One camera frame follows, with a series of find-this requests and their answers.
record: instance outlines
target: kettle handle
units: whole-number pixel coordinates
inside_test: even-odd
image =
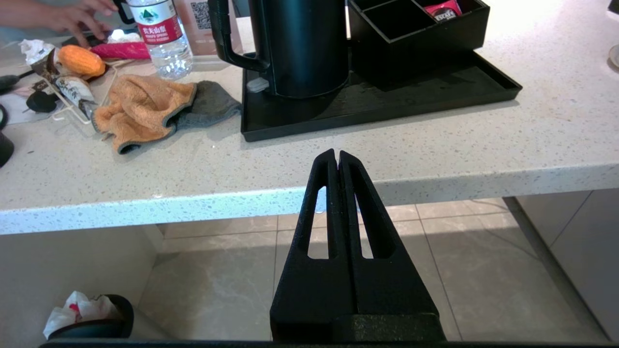
[[[209,0],[210,25],[213,32],[213,39],[217,45],[217,56],[222,61],[232,65],[240,66],[244,69],[264,72],[267,67],[258,59],[248,58],[237,54],[232,49],[232,39],[230,37],[230,16],[228,15],[228,0]]]

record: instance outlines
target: water bottle label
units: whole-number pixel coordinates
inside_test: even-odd
[[[172,0],[148,6],[131,6],[131,13],[144,43],[148,45],[162,45],[183,36]]]

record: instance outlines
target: qr code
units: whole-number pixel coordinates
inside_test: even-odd
[[[209,3],[192,2],[191,9],[194,11],[198,30],[210,29]]]

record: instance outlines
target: black tray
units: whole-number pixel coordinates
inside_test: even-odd
[[[257,72],[243,71],[241,133],[246,141],[502,102],[522,90],[474,52],[399,85],[377,87],[351,72],[344,88],[311,99],[247,92],[247,81],[257,77]]]

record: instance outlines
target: red label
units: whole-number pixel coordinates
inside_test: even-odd
[[[144,43],[148,45],[162,45],[178,40],[183,35],[176,15],[155,25],[138,24],[137,27],[140,29]]]

